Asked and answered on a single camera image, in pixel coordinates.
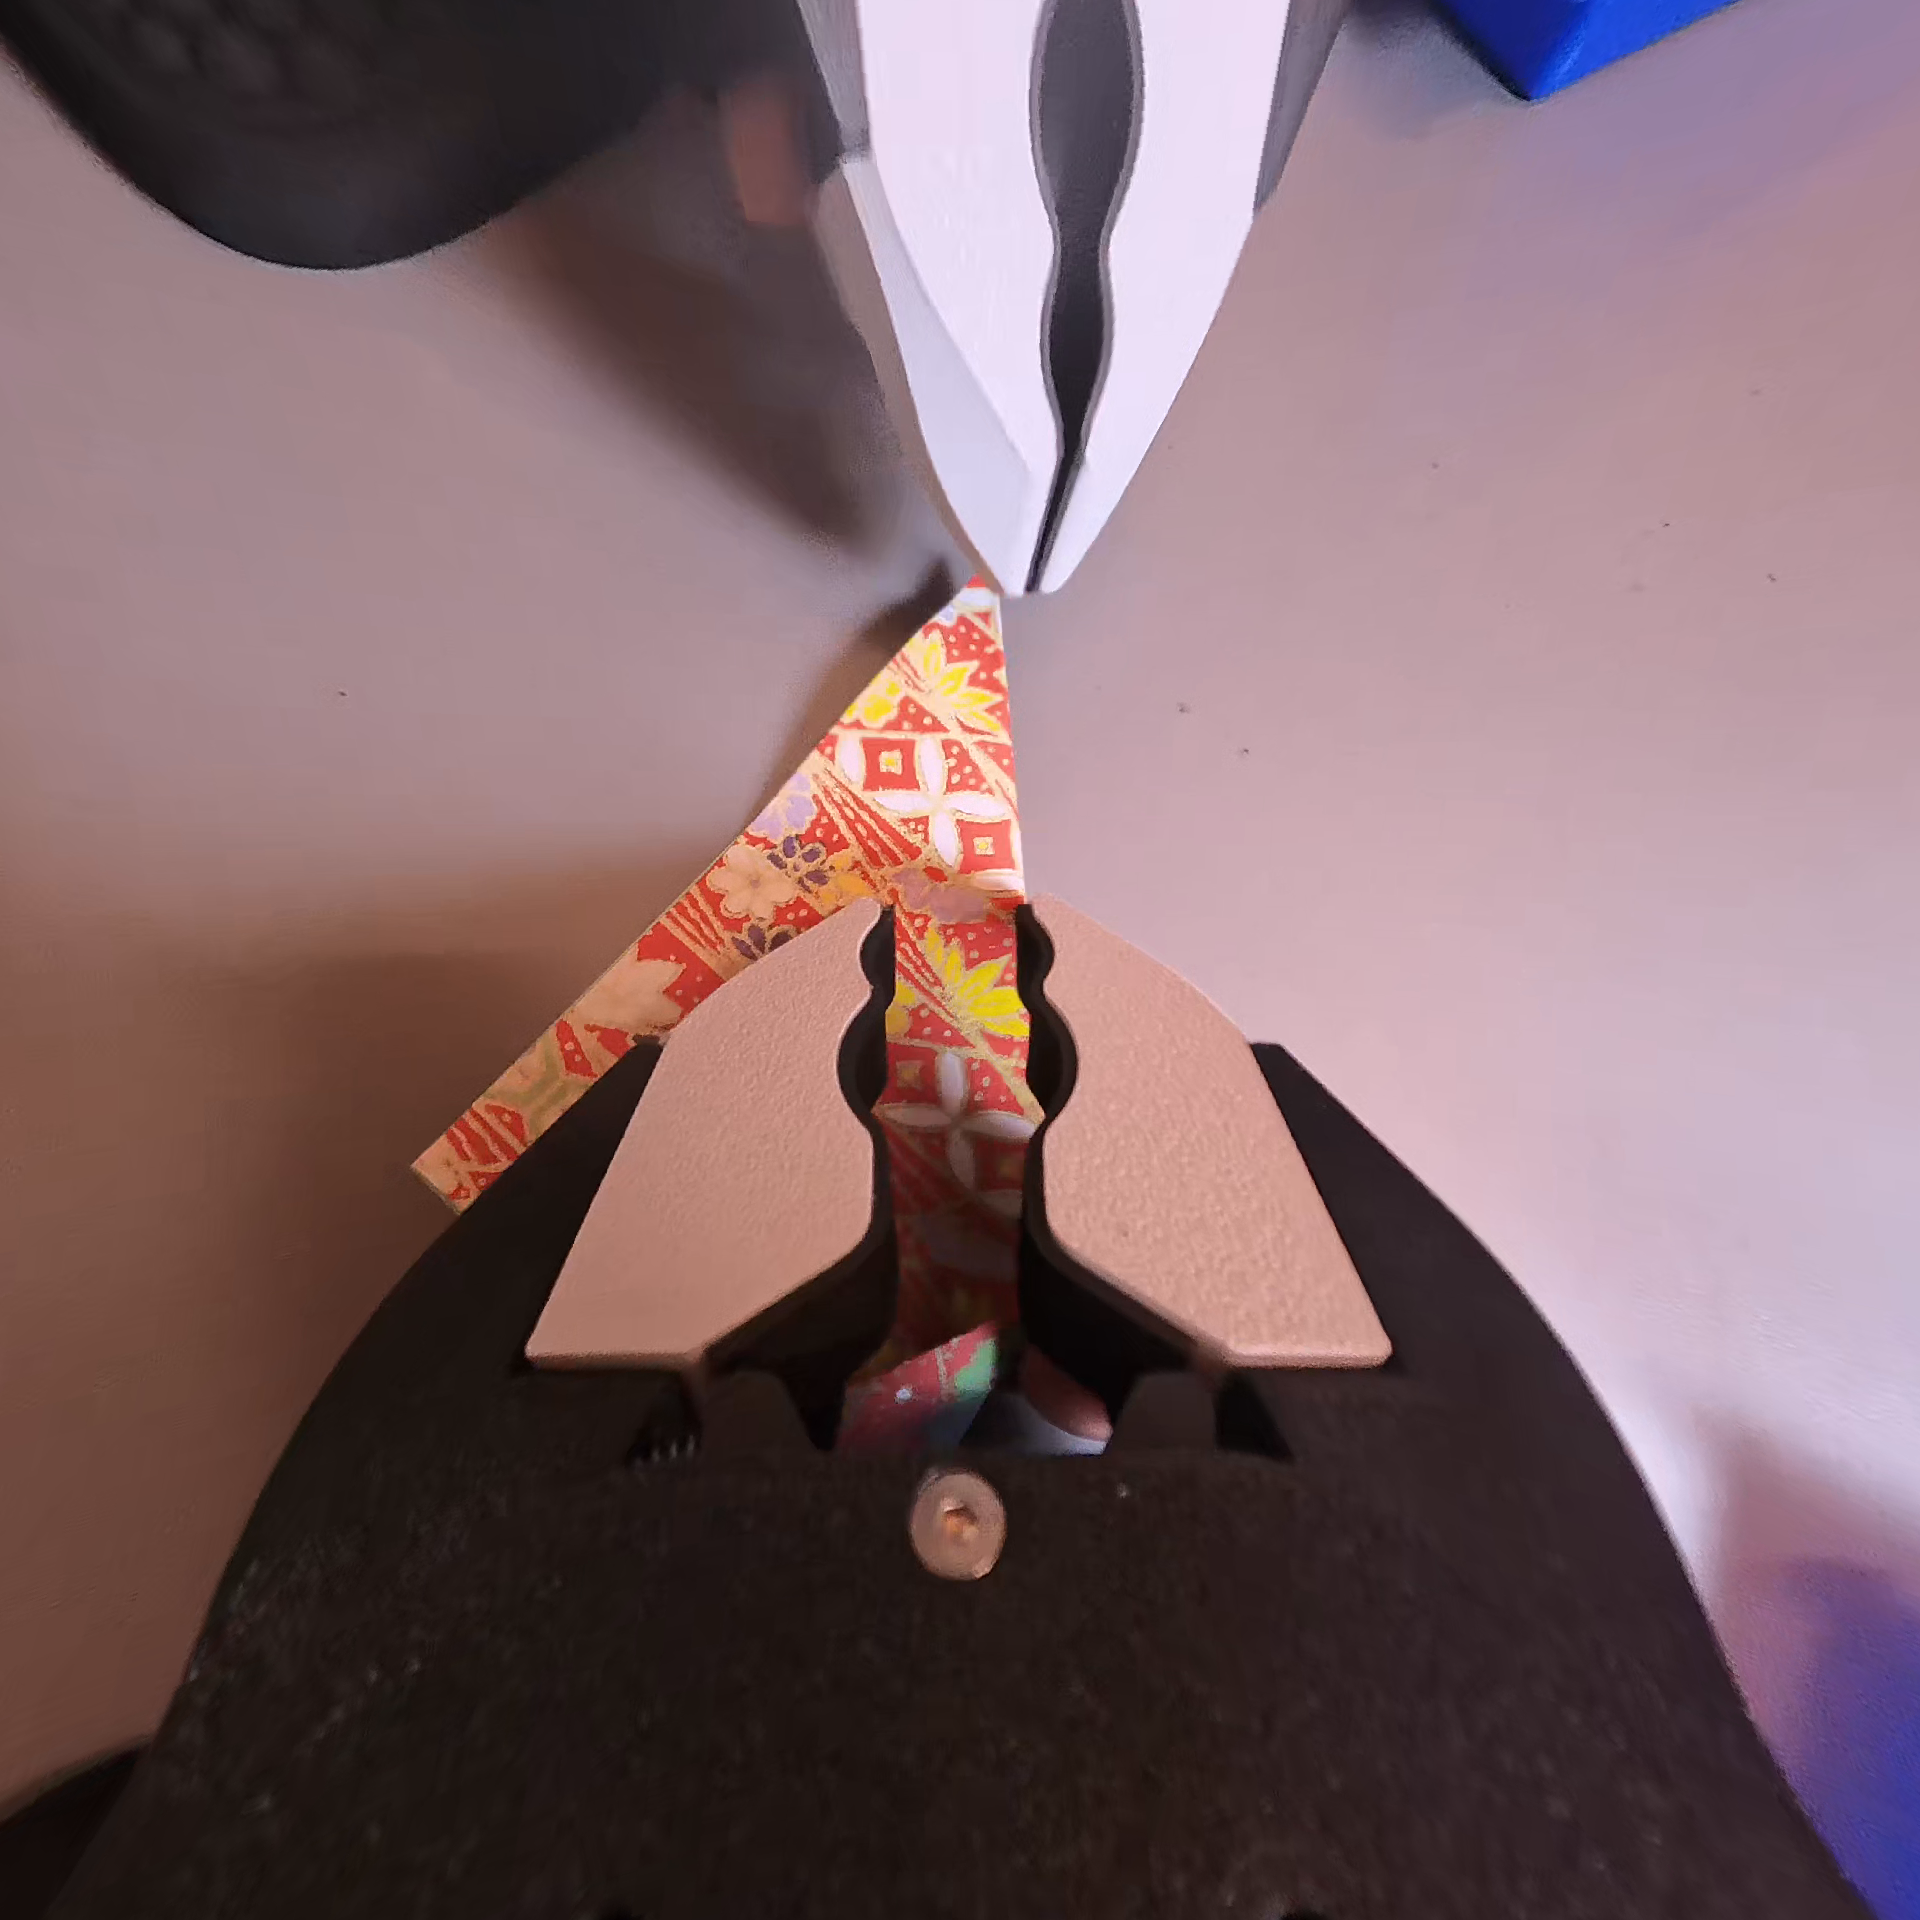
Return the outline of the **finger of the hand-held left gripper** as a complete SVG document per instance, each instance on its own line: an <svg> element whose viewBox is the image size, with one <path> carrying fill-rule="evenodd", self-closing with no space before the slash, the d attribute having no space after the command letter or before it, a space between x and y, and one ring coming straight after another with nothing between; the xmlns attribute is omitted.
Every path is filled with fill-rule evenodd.
<svg viewBox="0 0 1920 1920"><path fill-rule="evenodd" d="M1035 557L1064 589L1199 356L1259 203L1288 3L1123 4L1128 149L1096 240L1101 363Z"/></svg>
<svg viewBox="0 0 1920 1920"><path fill-rule="evenodd" d="M1040 350L1040 11L830 4L830 270L909 467L1005 592L1027 590L1060 464Z"/></svg>

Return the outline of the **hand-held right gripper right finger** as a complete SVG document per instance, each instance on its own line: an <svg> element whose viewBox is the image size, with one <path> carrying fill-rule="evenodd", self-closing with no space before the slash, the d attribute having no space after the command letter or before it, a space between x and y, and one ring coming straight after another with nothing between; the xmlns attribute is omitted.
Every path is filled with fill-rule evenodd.
<svg viewBox="0 0 1920 1920"><path fill-rule="evenodd" d="M1027 1083L1019 1328L1044 1403L1141 1375L1373 1371L1394 1343L1252 1044L1066 900L1019 909Z"/></svg>

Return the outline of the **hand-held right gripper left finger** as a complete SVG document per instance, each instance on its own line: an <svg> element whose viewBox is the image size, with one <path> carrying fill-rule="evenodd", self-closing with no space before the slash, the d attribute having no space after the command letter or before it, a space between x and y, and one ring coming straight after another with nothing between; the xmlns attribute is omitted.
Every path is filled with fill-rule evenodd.
<svg viewBox="0 0 1920 1920"><path fill-rule="evenodd" d="M841 1405L895 1317L873 1113L893 991L893 912L856 900L676 1023L526 1362L765 1371L797 1405Z"/></svg>

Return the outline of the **green backed red floral paper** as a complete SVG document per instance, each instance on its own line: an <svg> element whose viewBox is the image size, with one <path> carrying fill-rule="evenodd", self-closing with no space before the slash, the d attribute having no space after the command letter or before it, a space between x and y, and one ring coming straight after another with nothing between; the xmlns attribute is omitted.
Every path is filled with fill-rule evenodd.
<svg viewBox="0 0 1920 1920"><path fill-rule="evenodd" d="M1000 595L969 580L875 671L734 845L415 1160L466 1210L635 1044L831 912L895 916L886 1131L895 1326L841 1440L949 1445L1016 1366L1027 1086L1024 899Z"/></svg>

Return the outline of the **black textured pad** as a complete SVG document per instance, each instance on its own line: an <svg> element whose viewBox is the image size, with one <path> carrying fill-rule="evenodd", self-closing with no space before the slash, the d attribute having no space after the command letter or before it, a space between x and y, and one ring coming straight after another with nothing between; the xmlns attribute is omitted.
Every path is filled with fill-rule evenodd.
<svg viewBox="0 0 1920 1920"><path fill-rule="evenodd" d="M3 36L136 191L274 266L461 239L694 75L675 3L4 3Z"/></svg>

